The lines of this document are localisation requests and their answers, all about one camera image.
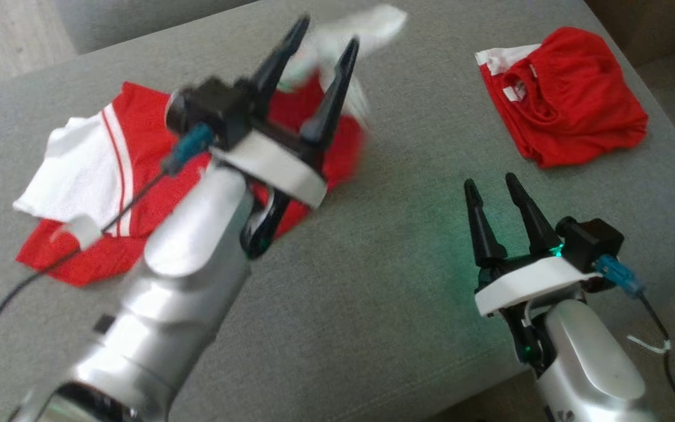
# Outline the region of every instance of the cable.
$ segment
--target cable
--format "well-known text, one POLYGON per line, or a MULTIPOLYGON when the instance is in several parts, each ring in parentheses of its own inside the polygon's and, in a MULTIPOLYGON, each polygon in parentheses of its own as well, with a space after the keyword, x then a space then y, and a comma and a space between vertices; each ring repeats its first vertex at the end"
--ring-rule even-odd
MULTIPOLYGON (((656 323, 661 333, 663 334, 664 340, 666 342, 670 342, 668 331, 665 329, 665 326, 663 326, 663 323, 661 322, 660 318, 658 318, 658 315, 653 310, 653 307, 650 306, 650 303, 647 301, 645 295, 640 293, 637 295, 637 298, 640 299, 640 302, 642 302, 642 304, 645 306, 645 309, 647 309, 647 312, 650 314, 650 317, 653 318, 653 321, 656 323)), ((670 357, 670 350, 667 350, 667 352, 663 354, 663 370, 665 372, 666 379, 668 380, 668 384, 670 385, 670 389, 672 389, 673 395, 675 395, 675 382, 673 381, 673 377, 670 374, 670 366, 668 363, 669 357, 670 357)))
MULTIPOLYGON (((141 200, 145 195, 147 195, 147 193, 150 191, 150 189, 152 189, 153 186, 157 185, 158 182, 160 182, 161 179, 163 179, 163 177, 166 176, 166 174, 167 174, 167 171, 162 171, 158 174, 158 176, 153 178, 153 180, 148 182, 145 185, 145 187, 142 188, 137 193, 137 195, 135 195, 134 198, 132 198, 132 200, 129 201, 129 203, 126 206, 124 206, 124 209, 122 211, 120 211, 120 213, 117 214, 114 219, 112 219, 108 224, 105 225, 105 227, 103 227, 101 229, 101 233, 107 232, 111 227, 113 227, 113 225, 115 225, 118 221, 120 221, 121 217, 123 217, 135 205, 137 205, 137 202, 139 202, 139 200, 141 200)), ((78 246, 73 251, 65 254, 65 256, 62 256, 58 260, 54 261, 53 264, 47 266, 46 268, 43 268, 42 270, 36 272, 35 274, 29 275, 24 280, 17 283, 17 285, 12 290, 10 290, 10 292, 7 294, 7 296, 5 296, 5 298, 0 302, 0 316, 2 315, 4 310, 7 308, 7 306, 10 304, 10 302, 12 302, 12 299, 14 299, 17 296, 17 294, 21 293, 21 291, 23 289, 25 289, 27 286, 32 284, 33 281, 38 280, 38 278, 43 277, 44 275, 46 275, 48 273, 51 273, 53 270, 56 270, 57 268, 61 267, 64 263, 66 263, 67 261, 69 261, 73 257, 78 256, 78 254, 80 254, 80 252, 81 252, 81 250, 80 250, 80 247, 78 246)))

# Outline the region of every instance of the gray fabric surface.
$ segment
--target gray fabric surface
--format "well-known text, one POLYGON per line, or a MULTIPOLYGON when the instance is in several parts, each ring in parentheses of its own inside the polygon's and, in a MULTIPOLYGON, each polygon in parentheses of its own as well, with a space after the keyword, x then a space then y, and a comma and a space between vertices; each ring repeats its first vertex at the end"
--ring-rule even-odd
MULTIPOLYGON (((123 80, 163 90, 211 73, 232 80, 302 11, 331 21, 370 3, 258 2, 0 84, 0 299, 29 273, 13 257, 35 221, 11 202, 52 128, 95 113, 123 80)), ((527 240, 507 171, 552 222, 600 216, 621 229, 622 259, 648 283, 651 302, 675 291, 675 130, 626 60, 626 79, 650 116, 646 141, 589 165, 541 171, 517 153, 473 58, 540 42, 560 26, 607 37, 587 6, 394 3, 410 13, 405 32, 356 69, 373 107, 356 180, 254 265, 172 420, 419 420, 522 370, 504 321, 480 318, 474 305, 467 177, 512 254, 527 240)), ((14 302, 0 323, 0 420, 41 372, 81 350, 116 285, 77 290, 43 280, 14 302)), ((609 325, 643 315, 619 291, 591 304, 609 325)))
POLYGON ((254 0, 54 0, 77 53, 227 11, 254 0))

